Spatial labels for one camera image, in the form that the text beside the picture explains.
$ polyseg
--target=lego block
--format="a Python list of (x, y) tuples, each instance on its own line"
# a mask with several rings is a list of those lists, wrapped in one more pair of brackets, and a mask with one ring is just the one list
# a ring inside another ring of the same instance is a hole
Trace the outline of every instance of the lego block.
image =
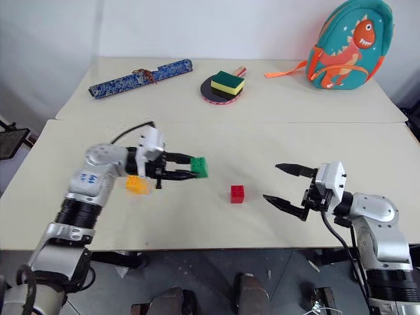
[(192, 157), (190, 164), (191, 172), (198, 173), (199, 179), (204, 179), (209, 176), (207, 172), (207, 163), (204, 157)]
[(243, 186), (230, 187), (230, 203), (243, 203), (245, 199), (245, 188)]
[(148, 181), (135, 175), (129, 175), (125, 182), (126, 189), (139, 195), (149, 194)]

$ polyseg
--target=yellow lego block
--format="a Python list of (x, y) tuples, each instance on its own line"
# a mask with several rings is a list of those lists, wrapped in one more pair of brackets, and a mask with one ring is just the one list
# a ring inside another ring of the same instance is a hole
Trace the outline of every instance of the yellow lego block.
[(135, 194), (147, 195), (149, 194), (148, 181), (144, 178), (140, 178), (135, 175), (129, 175), (127, 177), (127, 182), (125, 182), (125, 187), (128, 190), (131, 190)]

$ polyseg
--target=table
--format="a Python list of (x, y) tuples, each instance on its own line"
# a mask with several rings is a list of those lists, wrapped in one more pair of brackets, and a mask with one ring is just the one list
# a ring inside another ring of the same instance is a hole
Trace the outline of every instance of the table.
[[(352, 91), (325, 91), (313, 87), (303, 72), (266, 79), (264, 73), (293, 69), (293, 60), (193, 60), (193, 72), (156, 85), (133, 89), (100, 100), (87, 91), (97, 83), (144, 68), (155, 70), (174, 59), (99, 58), (91, 66), (56, 118), (72, 121), (115, 121), (127, 114), (177, 123), (394, 123), (406, 117), (371, 80)], [(228, 106), (203, 102), (200, 85), (219, 70), (247, 68), (240, 99)]]
[[(84, 151), (137, 123), (137, 117), (49, 121), (0, 199), (0, 248), (33, 249), (59, 211)], [(301, 222), (261, 196), (299, 205), (310, 181), (274, 165), (317, 167), (334, 160), (345, 166), (348, 191), (390, 198), (400, 210), (400, 229), (408, 241), (420, 242), (420, 145), (403, 123), (156, 123), (168, 151), (206, 157), (209, 178), (164, 182), (162, 190), (147, 196), (128, 192), (119, 178), (90, 249), (339, 246), (319, 213), (312, 211)], [(138, 135), (128, 134), (118, 143), (135, 145)], [(245, 186), (244, 204), (230, 204), (233, 184)], [(350, 241), (348, 230), (335, 228)]]

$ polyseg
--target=dinosaur backpack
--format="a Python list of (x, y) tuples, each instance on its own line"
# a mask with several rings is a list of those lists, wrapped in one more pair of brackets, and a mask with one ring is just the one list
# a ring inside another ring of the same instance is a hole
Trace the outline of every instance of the dinosaur backpack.
[(306, 76), (317, 88), (355, 89), (381, 66), (392, 31), (392, 11), (385, 2), (349, 0), (330, 14), (307, 61), (288, 72), (266, 73), (266, 77), (306, 66)]

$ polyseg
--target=sponge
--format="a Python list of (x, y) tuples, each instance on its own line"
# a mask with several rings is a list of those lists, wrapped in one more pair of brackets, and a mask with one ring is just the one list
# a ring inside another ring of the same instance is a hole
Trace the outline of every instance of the sponge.
[(237, 95), (242, 90), (244, 84), (244, 78), (237, 77), (224, 71), (219, 71), (211, 80), (212, 88), (231, 95)]

